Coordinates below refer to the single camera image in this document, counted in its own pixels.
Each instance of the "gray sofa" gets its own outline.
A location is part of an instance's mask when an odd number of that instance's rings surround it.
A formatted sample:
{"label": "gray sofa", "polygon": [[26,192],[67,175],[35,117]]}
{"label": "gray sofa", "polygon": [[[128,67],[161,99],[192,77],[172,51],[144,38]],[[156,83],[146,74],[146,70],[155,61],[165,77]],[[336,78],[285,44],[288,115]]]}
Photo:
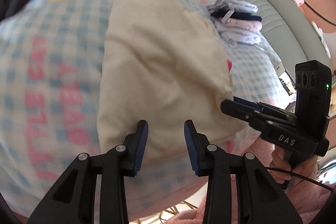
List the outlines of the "gray sofa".
{"label": "gray sofa", "polygon": [[263,18],[261,33],[279,55],[292,79],[295,79],[297,63],[316,59],[331,66],[313,26],[292,0],[245,1],[258,6],[258,15]]}

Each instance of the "metal pivot screw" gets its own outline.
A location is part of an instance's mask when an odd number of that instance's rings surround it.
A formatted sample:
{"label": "metal pivot screw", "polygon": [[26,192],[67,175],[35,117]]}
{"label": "metal pivot screw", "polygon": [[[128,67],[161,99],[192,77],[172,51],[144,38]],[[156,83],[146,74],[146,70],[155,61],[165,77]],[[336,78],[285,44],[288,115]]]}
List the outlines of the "metal pivot screw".
{"label": "metal pivot screw", "polygon": [[210,144],[207,146],[207,149],[213,152],[217,150],[217,146],[215,146],[214,144]]}
{"label": "metal pivot screw", "polygon": [[118,152],[123,152],[126,150],[126,146],[125,145],[118,145],[115,150],[117,150]]}
{"label": "metal pivot screw", "polygon": [[253,160],[254,159],[254,154],[248,152],[245,154],[245,157],[248,159],[248,160]]}
{"label": "metal pivot screw", "polygon": [[79,160],[86,160],[87,159],[87,154],[86,153],[81,153],[78,155]]}

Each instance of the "pink fleece blanket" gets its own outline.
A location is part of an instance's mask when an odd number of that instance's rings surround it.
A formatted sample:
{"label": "pink fleece blanket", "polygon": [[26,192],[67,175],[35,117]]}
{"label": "pink fleece blanket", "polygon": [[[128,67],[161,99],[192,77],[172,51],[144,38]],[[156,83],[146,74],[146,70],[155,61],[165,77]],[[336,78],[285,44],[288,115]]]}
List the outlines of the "pink fleece blanket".
{"label": "pink fleece blanket", "polygon": [[[269,166],[272,161],[271,152],[274,146],[260,138],[258,138],[244,153],[254,153],[264,166]],[[317,173],[317,166],[310,178],[315,179]],[[237,206],[237,192],[236,179],[231,175],[231,189],[232,189],[232,223],[236,224],[238,220],[238,206]],[[330,191],[315,185],[313,183],[302,181],[287,193],[292,204],[300,214],[303,224],[308,224],[323,207],[328,199]],[[165,224],[202,224],[206,197],[203,198],[198,210],[184,211]]]}

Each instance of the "camera lens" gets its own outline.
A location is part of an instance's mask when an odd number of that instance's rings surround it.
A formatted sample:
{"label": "camera lens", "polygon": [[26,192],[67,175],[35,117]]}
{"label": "camera lens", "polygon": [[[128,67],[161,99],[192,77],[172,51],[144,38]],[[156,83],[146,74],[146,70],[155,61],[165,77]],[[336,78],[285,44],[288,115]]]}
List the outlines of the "camera lens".
{"label": "camera lens", "polygon": [[298,74],[298,73],[296,74],[295,82],[296,82],[297,84],[300,83],[300,74]]}
{"label": "camera lens", "polygon": [[315,86],[315,75],[313,73],[310,74],[310,77],[309,77],[309,83],[310,83],[310,86],[313,88]]}
{"label": "camera lens", "polygon": [[303,73],[303,75],[302,75],[303,86],[307,86],[307,81],[308,81],[307,73]]}

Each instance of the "human hand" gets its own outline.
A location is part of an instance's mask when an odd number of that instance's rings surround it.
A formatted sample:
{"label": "human hand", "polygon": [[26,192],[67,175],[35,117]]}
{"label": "human hand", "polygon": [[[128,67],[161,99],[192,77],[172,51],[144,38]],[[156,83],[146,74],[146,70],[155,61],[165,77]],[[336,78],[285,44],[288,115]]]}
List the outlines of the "human hand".
{"label": "human hand", "polygon": [[[270,164],[270,167],[291,171],[292,168],[288,161],[284,160],[284,156],[285,150],[279,146],[275,146],[275,149],[272,152],[272,162]],[[310,159],[300,163],[297,167],[295,167],[292,172],[308,177],[314,171],[317,159],[318,157],[316,155],[313,155]],[[284,183],[285,180],[290,180],[292,178],[291,175],[280,173],[277,171],[270,171],[270,173],[272,177],[276,180],[276,182],[281,184]],[[301,181],[302,179],[296,178],[294,185],[297,185]]]}

